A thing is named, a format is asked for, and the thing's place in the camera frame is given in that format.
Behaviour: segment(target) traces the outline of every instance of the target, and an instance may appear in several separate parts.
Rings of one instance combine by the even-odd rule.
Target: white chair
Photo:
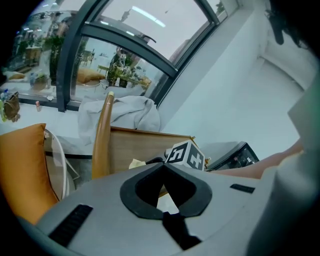
[[[80,176],[66,159],[64,150],[57,136],[45,129],[44,137],[43,146],[46,152],[45,159],[50,183],[58,199],[62,200],[67,197],[70,192],[75,190],[74,180]],[[76,174],[74,179],[72,179],[71,175],[67,172],[67,165]]]

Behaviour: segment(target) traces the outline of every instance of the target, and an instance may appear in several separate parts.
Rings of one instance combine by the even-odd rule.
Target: white wall
[[[162,132],[196,136],[200,147],[247,141],[260,159],[298,139],[287,112],[303,90],[258,59],[263,11],[237,10],[199,50],[158,108]]]
[[[221,109],[224,95],[241,85],[258,56],[256,19],[252,11],[236,11],[198,51],[158,108],[163,132],[197,136],[212,105]]]
[[[284,44],[277,44],[270,25],[268,27],[267,44],[262,56],[306,90],[319,71],[319,60],[308,49],[298,48],[286,33],[283,33]]]
[[[209,122],[202,121],[197,143],[245,141],[264,159],[296,142],[299,135],[287,113],[303,90],[278,67],[260,62],[229,92],[224,107],[213,109]]]

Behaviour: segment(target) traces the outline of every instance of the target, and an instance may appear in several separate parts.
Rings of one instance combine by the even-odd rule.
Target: box
[[[183,165],[200,171],[205,170],[205,155],[192,140],[174,144],[165,162]]]

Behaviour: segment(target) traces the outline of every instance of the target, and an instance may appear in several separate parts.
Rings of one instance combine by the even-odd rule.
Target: potted plant
[[[57,81],[57,68],[59,57],[61,53],[61,48],[64,43],[64,37],[60,36],[50,36],[47,37],[44,41],[43,50],[51,49],[50,61],[49,61],[49,72],[51,78],[51,85],[55,86]]]

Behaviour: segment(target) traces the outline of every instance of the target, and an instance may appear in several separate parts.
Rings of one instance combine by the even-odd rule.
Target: window frame
[[[72,86],[76,86],[75,78],[72,77],[74,73],[74,60],[83,37],[94,38],[125,48],[167,75],[168,79],[164,85],[160,88],[156,87],[150,95],[155,104],[159,106],[192,56],[220,25],[217,15],[207,0],[193,0],[206,16],[208,26],[195,38],[174,65],[159,52],[149,45],[140,42],[134,36],[111,26],[103,26],[95,21],[109,1],[86,0],[69,27],[57,66],[55,105],[59,112],[65,112],[66,110],[77,111],[81,103],[80,101],[71,100],[71,90],[75,89]]]

